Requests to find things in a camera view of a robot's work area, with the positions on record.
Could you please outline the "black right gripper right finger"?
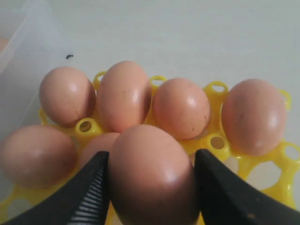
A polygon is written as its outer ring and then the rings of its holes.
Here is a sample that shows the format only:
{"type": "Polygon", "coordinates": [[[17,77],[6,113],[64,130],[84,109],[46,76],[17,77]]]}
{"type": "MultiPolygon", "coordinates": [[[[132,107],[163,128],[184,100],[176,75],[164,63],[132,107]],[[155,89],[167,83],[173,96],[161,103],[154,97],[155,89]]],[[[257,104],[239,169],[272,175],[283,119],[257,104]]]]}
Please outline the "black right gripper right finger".
{"type": "Polygon", "coordinates": [[[300,213],[253,188],[207,149],[195,154],[206,225],[298,225],[300,213]]]}

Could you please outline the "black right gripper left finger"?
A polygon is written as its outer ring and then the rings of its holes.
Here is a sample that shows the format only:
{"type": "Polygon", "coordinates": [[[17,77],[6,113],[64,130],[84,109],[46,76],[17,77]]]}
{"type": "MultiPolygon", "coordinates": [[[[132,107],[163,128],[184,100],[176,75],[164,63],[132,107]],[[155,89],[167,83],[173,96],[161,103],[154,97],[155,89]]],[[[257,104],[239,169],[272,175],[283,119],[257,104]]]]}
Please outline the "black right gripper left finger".
{"type": "Polygon", "coordinates": [[[7,225],[103,225],[109,208],[107,162],[100,151],[63,187],[7,225]]]}

